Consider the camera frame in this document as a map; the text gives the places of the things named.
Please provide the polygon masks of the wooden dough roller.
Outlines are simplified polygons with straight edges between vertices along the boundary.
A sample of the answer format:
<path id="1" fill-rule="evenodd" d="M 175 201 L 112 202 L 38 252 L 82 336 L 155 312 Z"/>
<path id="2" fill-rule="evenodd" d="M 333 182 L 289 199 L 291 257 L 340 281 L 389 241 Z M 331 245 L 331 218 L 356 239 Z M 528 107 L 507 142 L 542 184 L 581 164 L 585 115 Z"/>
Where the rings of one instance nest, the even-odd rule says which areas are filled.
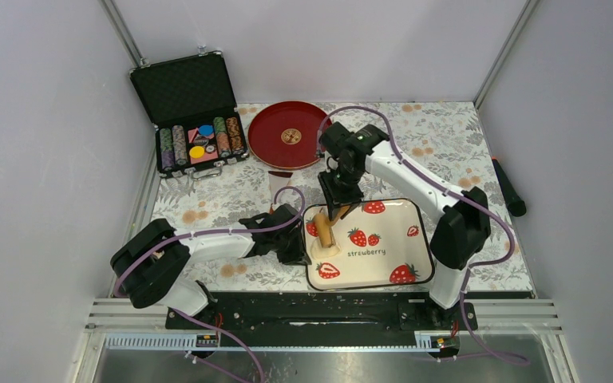
<path id="1" fill-rule="evenodd" d="M 338 209 L 338 212 L 331 219 L 327 214 L 327 207 L 320 208 L 314 215 L 314 224 L 318 232 L 318 241 L 322 248 L 331 248 L 335 245 L 332 227 L 342 219 L 350 210 L 350 205 Z"/>

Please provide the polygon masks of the square strawberry ceramic plate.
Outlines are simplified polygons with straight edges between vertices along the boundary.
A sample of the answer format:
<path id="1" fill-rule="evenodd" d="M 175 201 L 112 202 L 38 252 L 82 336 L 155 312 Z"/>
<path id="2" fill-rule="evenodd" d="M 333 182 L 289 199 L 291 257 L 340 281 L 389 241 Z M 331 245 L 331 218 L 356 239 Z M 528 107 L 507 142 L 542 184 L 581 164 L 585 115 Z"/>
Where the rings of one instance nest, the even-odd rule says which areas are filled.
<path id="1" fill-rule="evenodd" d="M 316 290 L 351 290 L 429 282 L 435 267 L 418 207 L 408 199 L 367 201 L 333 227 L 341 252 L 313 259 L 310 245 L 318 239 L 314 215 L 323 205 L 303 214 L 307 281 Z"/>

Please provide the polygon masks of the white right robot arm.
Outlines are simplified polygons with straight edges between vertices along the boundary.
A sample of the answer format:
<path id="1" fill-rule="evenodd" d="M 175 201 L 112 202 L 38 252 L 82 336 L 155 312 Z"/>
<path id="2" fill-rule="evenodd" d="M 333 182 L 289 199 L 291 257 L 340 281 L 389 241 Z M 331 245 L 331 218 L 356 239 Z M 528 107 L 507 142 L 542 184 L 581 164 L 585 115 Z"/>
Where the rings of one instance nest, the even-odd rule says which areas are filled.
<path id="1" fill-rule="evenodd" d="M 469 191 L 449 184 L 406 156 L 391 134 L 368 124 L 351 132 L 333 123 L 317 143 L 336 166 L 321 172 L 318 181 L 329 219 L 346 218 L 363 202 L 359 183 L 364 174 L 376 176 L 398 190 L 434 221 L 429 249 L 437 261 L 427 321 L 444 329 L 457 319 L 457 301 L 466 267 L 491 235 L 488 199 L 479 188 Z"/>

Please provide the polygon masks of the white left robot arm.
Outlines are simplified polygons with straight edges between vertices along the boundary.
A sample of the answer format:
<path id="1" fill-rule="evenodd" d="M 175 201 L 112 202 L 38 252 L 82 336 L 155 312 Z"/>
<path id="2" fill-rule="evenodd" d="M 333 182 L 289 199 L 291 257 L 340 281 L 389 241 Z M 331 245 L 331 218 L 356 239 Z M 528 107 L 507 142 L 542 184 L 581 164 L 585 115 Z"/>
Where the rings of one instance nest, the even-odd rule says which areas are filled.
<path id="1" fill-rule="evenodd" d="M 166 219 L 155 219 L 110 259 L 117 277 L 114 292 L 128 297 L 136 309 L 166 306 L 204 328 L 215 320 L 213 298 L 202 282 L 186 276 L 186 270 L 197 263 L 271 252 L 284 265 L 305 265 L 302 231 L 300 213 L 288 204 L 230 227 L 200 231 L 177 230 Z"/>

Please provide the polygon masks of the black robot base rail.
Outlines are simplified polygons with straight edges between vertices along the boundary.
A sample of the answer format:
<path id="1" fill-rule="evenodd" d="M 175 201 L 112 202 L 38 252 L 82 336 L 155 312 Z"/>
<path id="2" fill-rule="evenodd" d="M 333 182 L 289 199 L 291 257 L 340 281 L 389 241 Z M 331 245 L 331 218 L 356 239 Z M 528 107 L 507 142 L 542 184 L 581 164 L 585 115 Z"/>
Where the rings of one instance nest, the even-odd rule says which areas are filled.
<path id="1" fill-rule="evenodd" d="M 195 316 L 242 340 L 245 334 L 270 332 L 362 336 L 421 332 L 449 335 L 478 327 L 473 304 L 443 312 L 426 293 L 215 292 L 214 302 Z"/>

